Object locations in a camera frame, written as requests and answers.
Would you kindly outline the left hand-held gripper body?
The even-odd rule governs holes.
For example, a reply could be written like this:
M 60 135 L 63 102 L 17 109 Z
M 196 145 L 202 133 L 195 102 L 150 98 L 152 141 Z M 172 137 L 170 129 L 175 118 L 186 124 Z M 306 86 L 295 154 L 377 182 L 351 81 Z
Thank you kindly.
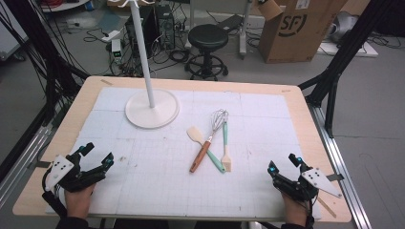
M 81 191 L 106 178 L 106 171 L 98 166 L 90 171 L 80 168 L 81 156 L 58 155 L 53 161 L 50 173 L 45 176 L 46 191 L 53 191 L 56 185 L 73 193 Z

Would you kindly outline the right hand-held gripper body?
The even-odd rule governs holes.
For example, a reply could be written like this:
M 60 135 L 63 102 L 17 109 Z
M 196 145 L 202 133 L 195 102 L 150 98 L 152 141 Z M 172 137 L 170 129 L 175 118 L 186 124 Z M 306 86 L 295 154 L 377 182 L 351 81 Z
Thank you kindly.
M 301 173 L 297 180 L 290 180 L 279 172 L 274 173 L 273 186 L 293 200 L 298 201 L 313 200 L 320 190 L 337 198 L 343 197 L 319 168 L 309 169 Z

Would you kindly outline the green-handled wooden spoon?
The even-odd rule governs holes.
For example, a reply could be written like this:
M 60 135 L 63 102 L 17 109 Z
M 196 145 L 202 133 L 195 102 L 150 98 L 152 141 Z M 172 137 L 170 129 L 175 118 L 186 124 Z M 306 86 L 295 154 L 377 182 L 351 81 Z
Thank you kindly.
M 228 127 L 227 123 L 224 123 L 223 126 L 223 135 L 224 135 L 224 155 L 222 157 L 222 164 L 227 172 L 231 171 L 232 162 L 228 152 Z

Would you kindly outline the white hook stand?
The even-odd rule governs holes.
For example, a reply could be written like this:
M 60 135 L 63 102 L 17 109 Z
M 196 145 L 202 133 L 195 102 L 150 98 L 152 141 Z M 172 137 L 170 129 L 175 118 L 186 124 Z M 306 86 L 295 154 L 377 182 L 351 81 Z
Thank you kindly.
M 172 93 L 152 87 L 138 1 L 146 3 L 145 0 L 124 0 L 119 5 L 120 8 L 130 6 L 146 87 L 144 91 L 129 98 L 125 106 L 125 114 L 136 127 L 152 130 L 162 128 L 174 121 L 179 114 L 180 103 Z

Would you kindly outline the wire whisk with wooden handle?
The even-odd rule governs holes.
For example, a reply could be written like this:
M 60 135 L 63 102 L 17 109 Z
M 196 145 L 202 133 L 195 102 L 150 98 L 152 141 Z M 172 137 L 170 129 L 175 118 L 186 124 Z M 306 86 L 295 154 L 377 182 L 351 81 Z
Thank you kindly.
M 210 136 L 202 144 L 201 149 L 199 150 L 194 161 L 192 162 L 191 168 L 189 169 L 190 173 L 194 173 L 197 171 L 198 167 L 200 166 L 201 162 L 203 161 L 203 157 L 207 154 L 207 152 L 209 150 L 209 147 L 211 145 L 214 135 L 223 127 L 224 122 L 227 119 L 227 116 L 228 116 L 228 112 L 227 112 L 227 110 L 224 110 L 224 109 L 217 110 L 211 115 Z

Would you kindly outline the beige spatula with green handle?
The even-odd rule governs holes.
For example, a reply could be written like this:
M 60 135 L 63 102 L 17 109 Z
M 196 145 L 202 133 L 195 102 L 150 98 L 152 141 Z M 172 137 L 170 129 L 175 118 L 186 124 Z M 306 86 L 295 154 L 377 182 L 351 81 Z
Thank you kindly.
M 204 144 L 203 134 L 200 132 L 200 130 L 197 127 L 195 127 L 195 126 L 190 127 L 186 132 L 193 141 L 198 142 L 201 146 L 203 146 L 203 144 Z M 217 167 L 217 169 L 221 173 L 224 173 L 225 168 L 222 165 L 222 163 L 216 158 L 216 156 L 210 150 L 208 150 L 206 153 L 209 156 L 209 158 L 211 159 L 211 161 L 213 162 L 213 164 Z

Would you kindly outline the person's right hand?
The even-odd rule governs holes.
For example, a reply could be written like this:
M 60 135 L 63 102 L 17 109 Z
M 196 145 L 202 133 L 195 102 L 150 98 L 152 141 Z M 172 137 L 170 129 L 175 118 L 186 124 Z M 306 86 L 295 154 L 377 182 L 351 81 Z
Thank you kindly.
M 282 194 L 282 198 L 285 204 L 285 223 L 293 223 L 306 227 L 307 210 L 286 194 Z

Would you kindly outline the thin wooden stick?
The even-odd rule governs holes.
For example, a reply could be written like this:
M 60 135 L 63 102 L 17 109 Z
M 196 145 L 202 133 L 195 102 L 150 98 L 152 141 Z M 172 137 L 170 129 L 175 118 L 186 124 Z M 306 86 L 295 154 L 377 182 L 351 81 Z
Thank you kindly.
M 321 199 L 321 197 L 317 197 L 317 201 L 323 206 L 323 208 L 326 209 L 326 211 L 333 217 L 336 219 L 337 215 L 333 212 L 333 210 L 328 206 L 328 204 Z

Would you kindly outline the white grid mat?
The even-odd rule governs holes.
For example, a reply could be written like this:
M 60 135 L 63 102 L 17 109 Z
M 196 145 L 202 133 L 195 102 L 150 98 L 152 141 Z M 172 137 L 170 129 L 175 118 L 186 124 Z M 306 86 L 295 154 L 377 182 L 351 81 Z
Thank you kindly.
M 273 220 L 284 215 L 281 195 L 267 172 L 271 160 L 283 176 L 295 180 L 299 171 L 288 156 L 301 155 L 298 128 L 282 95 L 235 92 L 175 91 L 180 111 L 158 129 L 141 129 L 125 114 L 127 101 L 144 91 L 104 88 L 73 137 L 57 135 L 48 152 L 73 153 L 92 142 L 95 148 L 81 160 L 85 170 L 100 164 L 110 152 L 114 164 L 96 185 L 94 216 L 157 219 Z M 230 172 L 221 173 L 206 154 L 190 173 L 201 145 L 187 134 L 197 127 L 206 141 L 211 115 L 227 110 Z M 223 127 L 209 150 L 222 162 Z

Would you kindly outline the white power strip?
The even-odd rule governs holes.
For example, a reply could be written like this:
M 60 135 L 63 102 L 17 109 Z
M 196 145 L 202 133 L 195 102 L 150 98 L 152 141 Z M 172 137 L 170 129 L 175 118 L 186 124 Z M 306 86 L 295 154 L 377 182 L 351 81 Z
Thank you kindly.
M 107 36 L 101 38 L 103 42 L 109 42 L 120 34 L 120 31 L 111 31 Z

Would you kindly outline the brown cardboard box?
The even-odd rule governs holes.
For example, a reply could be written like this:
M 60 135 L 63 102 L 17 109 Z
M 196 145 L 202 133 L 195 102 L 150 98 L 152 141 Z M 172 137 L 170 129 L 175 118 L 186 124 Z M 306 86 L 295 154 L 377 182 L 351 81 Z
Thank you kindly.
M 255 0 L 265 18 L 258 50 L 266 63 L 311 61 L 348 0 Z

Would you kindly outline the white flat board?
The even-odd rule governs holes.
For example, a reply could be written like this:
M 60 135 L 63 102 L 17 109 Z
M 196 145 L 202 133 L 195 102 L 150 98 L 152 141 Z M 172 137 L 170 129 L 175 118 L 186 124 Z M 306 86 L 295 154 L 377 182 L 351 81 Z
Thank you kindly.
M 330 55 L 330 56 L 335 56 L 338 51 L 339 51 L 339 49 L 337 48 L 337 45 L 330 41 L 322 42 L 317 50 L 317 52 L 320 54 L 325 54 L 325 55 Z M 361 48 L 358 50 L 358 52 L 356 53 L 356 56 L 357 57 L 376 58 L 376 57 L 378 57 L 378 52 L 368 42 L 365 42 L 361 46 Z

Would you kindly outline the white metal stand leg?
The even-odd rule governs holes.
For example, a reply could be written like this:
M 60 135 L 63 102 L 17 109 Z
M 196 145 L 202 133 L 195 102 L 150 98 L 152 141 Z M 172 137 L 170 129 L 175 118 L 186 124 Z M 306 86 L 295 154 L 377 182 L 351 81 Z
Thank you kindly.
M 250 10 L 252 6 L 253 0 L 246 0 L 245 3 L 245 11 L 243 13 L 243 24 L 242 27 L 239 30 L 239 56 L 244 59 L 247 50 L 246 50 L 246 30 L 247 30 L 247 24 L 248 24 L 248 18 L 250 15 Z

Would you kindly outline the black computer tower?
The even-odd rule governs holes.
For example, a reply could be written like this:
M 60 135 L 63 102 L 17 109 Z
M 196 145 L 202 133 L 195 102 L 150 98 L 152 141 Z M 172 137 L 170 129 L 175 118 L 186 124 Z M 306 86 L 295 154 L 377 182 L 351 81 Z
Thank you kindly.
M 165 50 L 175 48 L 174 17 L 168 5 L 158 5 L 155 13 L 159 26 L 160 45 Z

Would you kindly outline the aluminium rail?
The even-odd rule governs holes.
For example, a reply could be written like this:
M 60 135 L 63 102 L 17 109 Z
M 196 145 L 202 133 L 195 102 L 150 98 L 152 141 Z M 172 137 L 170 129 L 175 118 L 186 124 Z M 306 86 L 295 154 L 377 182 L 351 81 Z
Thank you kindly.
M 22 147 L 21 155 L 0 182 L 0 210 L 5 206 L 11 193 L 24 176 L 34 159 L 39 155 L 53 132 L 52 127 L 40 127 L 28 136 L 28 143 Z
M 330 165 L 337 175 L 342 175 L 344 178 L 339 180 L 339 186 L 343 192 L 345 200 L 350 209 L 352 220 L 354 221 L 357 229 L 373 229 L 366 211 L 361 203 L 359 195 L 357 194 L 352 178 L 347 169 L 346 163 L 341 156 L 338 145 L 333 137 L 330 137 L 324 127 L 326 118 L 321 108 L 314 108 L 309 106 L 309 111 L 313 117 L 314 123 L 317 127 L 318 133 L 323 141 L 326 149 Z

